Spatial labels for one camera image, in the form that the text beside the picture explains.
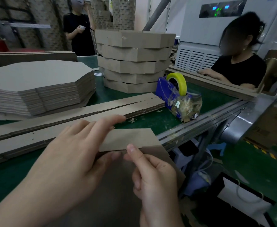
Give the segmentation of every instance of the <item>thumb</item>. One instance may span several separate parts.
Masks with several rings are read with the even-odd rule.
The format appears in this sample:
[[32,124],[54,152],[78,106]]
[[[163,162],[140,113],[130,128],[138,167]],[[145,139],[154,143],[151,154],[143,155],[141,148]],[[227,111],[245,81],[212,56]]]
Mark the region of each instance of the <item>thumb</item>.
[[93,184],[98,185],[106,170],[109,168],[112,161],[118,159],[121,155],[121,152],[112,151],[104,154],[98,160],[95,161],[93,167],[87,174],[88,181],[93,181]]
[[127,153],[140,171],[141,177],[145,180],[152,179],[152,172],[155,172],[155,168],[140,151],[140,149],[138,149],[133,144],[129,144],[127,146]]

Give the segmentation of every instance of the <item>louvered vent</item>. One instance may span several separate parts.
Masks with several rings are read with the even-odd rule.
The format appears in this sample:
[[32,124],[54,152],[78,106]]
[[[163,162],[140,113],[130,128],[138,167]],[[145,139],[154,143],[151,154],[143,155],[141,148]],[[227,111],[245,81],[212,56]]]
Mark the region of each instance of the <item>louvered vent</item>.
[[190,62],[188,66],[188,70],[192,72],[197,72],[201,69],[203,64],[205,53],[195,52],[193,51],[190,57]]
[[219,58],[219,56],[207,54],[202,68],[203,69],[211,68],[214,65],[214,63],[217,61],[218,58]]
[[187,49],[181,49],[178,56],[177,67],[187,70],[191,51]]

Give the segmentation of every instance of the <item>white machine cabinet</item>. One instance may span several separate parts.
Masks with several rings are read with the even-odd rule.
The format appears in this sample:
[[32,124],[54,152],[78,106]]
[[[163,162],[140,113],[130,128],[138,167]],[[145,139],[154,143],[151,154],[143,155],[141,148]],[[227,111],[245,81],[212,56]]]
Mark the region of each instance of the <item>white machine cabinet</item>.
[[196,72],[211,68],[220,57],[224,28],[235,18],[253,11],[266,26],[254,51],[262,58],[277,30],[277,0],[187,0],[175,66]]

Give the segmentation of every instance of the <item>digital display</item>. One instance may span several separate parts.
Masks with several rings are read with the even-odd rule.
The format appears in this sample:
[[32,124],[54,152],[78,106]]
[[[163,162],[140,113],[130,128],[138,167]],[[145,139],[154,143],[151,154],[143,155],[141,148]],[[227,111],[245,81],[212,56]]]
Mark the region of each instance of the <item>digital display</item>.
[[208,17],[239,17],[247,0],[224,1],[204,4],[201,6],[199,18]]

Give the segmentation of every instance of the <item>black t-shirt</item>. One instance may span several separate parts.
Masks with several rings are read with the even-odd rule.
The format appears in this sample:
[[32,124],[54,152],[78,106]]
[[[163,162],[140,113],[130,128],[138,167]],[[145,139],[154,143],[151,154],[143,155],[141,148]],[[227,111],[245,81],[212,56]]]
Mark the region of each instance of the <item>black t-shirt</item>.
[[86,27],[83,33],[76,34],[76,36],[72,39],[72,51],[74,51],[77,56],[95,55],[88,16],[85,14],[78,16],[73,13],[69,13],[64,15],[63,21],[64,32],[67,33],[72,33],[79,25]]
[[265,62],[256,54],[236,64],[231,64],[231,58],[221,56],[211,69],[222,74],[232,84],[253,84],[257,88],[267,69]]

